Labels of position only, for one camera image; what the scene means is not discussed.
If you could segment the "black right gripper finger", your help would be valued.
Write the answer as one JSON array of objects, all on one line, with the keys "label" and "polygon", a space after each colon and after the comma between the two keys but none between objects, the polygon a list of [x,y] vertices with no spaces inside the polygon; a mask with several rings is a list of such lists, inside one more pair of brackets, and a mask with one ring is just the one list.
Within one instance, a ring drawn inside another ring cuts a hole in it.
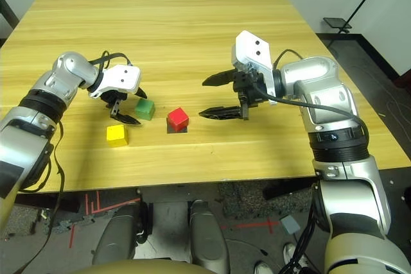
[{"label": "black right gripper finger", "polygon": [[239,106],[233,107],[211,107],[198,113],[199,116],[206,119],[214,120],[229,120],[229,119],[241,119],[241,108]]},{"label": "black right gripper finger", "polygon": [[219,87],[221,85],[227,85],[228,83],[234,81],[234,75],[236,74],[236,72],[236,69],[231,69],[228,71],[213,74],[202,82],[202,86]]}]

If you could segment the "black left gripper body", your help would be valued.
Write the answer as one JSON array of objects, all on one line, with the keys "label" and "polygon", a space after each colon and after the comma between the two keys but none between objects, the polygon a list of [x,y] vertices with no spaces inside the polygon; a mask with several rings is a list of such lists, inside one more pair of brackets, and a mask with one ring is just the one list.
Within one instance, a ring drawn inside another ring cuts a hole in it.
[{"label": "black left gripper body", "polygon": [[106,102],[106,107],[110,109],[111,117],[119,117],[121,116],[121,114],[119,113],[119,104],[122,101],[125,101],[127,97],[127,93],[119,92],[117,90],[109,90],[104,92],[100,96],[100,99]]}]

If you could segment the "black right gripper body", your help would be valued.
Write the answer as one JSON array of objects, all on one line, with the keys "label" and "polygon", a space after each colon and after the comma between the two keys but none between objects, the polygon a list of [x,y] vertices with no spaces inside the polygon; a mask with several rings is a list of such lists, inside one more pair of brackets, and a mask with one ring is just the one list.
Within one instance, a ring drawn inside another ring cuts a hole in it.
[{"label": "black right gripper body", "polygon": [[233,91],[237,93],[240,105],[236,108],[236,119],[249,119],[249,109],[267,99],[261,96],[253,86],[252,76],[245,72],[237,71],[233,78]]}]

